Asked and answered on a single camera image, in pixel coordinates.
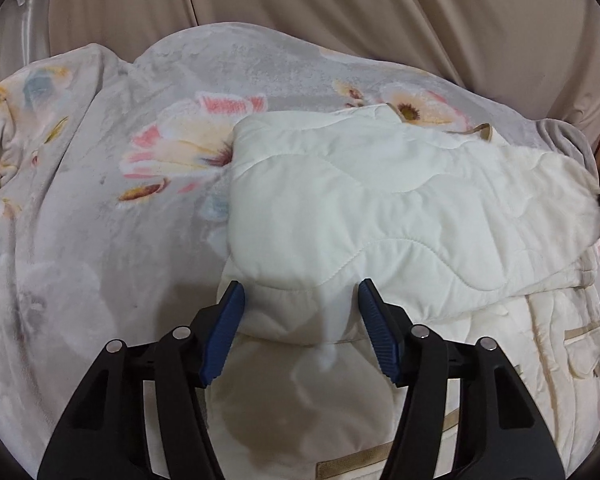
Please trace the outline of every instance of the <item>beige curtain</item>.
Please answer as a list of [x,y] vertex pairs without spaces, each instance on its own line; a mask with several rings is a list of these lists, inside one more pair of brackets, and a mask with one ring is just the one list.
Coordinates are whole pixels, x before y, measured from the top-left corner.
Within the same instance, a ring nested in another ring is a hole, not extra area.
[[0,7],[0,81],[49,57],[49,0],[5,0]]
[[51,49],[97,42],[133,60],[176,30],[232,21],[416,66],[600,136],[595,0],[52,0]]

